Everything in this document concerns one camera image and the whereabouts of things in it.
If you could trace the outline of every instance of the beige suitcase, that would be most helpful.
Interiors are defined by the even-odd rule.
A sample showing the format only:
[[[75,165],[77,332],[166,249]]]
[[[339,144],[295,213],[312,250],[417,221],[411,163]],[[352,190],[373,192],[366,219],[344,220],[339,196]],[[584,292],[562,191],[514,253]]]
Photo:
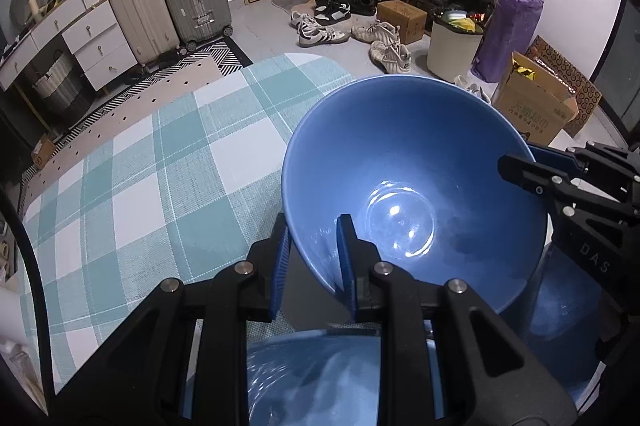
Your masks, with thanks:
[[[140,64],[180,46],[164,0],[109,0],[122,33]]]

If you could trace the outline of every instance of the purple wrapped package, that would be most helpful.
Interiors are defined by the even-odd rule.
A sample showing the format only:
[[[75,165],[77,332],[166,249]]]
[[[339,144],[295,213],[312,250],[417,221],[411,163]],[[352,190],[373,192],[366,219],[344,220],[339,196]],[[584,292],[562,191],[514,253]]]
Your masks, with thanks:
[[[499,82],[511,55],[527,51],[544,5],[544,0],[498,0],[471,72],[485,82]]]

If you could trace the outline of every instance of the metal screw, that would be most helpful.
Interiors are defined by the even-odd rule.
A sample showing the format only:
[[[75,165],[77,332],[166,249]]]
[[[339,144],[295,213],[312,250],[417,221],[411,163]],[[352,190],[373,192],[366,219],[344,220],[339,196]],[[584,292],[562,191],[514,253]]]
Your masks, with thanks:
[[[387,274],[391,274],[391,271],[393,271],[393,269],[394,269],[394,266],[386,261],[379,261],[373,266],[373,270],[378,274],[382,274],[383,276],[386,276]]]
[[[250,261],[239,261],[234,266],[234,269],[238,274],[247,275],[251,274],[254,271],[254,264]]]
[[[180,286],[180,280],[176,278],[165,278],[160,282],[160,288],[164,292],[176,292]]]
[[[449,290],[451,292],[455,292],[456,294],[462,294],[464,291],[466,291],[468,285],[463,280],[460,280],[458,278],[453,278],[452,280],[449,280],[447,282],[447,287],[449,287]]]

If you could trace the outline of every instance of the drawer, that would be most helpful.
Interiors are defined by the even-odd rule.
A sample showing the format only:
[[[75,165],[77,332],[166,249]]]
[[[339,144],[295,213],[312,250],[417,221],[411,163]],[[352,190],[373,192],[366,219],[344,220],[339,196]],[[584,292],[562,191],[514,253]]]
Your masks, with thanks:
[[[127,40],[120,30],[120,25],[116,23],[78,50],[76,58],[82,69],[86,71],[123,44],[127,44]]]
[[[87,70],[86,78],[95,90],[99,90],[136,63],[136,58],[131,53],[129,45],[125,43]]]
[[[31,35],[25,37],[18,47],[14,50],[14,53],[2,64],[0,68],[0,84],[2,89],[7,89],[11,86],[18,74],[27,66],[31,59],[33,59],[38,53],[35,43],[31,39]]]
[[[108,1],[101,3],[92,11],[87,12],[78,21],[71,25],[62,37],[65,38],[69,51],[75,54],[89,41],[99,36],[107,28],[116,24],[116,16],[113,15]]]
[[[31,36],[36,46],[44,48],[55,36],[84,12],[82,0],[64,0],[40,24],[33,29]]]

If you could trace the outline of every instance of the checkered tablecloth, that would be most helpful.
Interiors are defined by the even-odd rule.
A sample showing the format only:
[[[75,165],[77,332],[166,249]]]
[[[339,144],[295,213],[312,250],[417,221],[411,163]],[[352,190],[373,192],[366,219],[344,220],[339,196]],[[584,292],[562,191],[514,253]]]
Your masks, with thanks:
[[[212,278],[269,236],[293,129],[352,80],[312,54],[258,62],[124,130],[31,203],[24,224],[44,283],[56,390],[162,279]]]

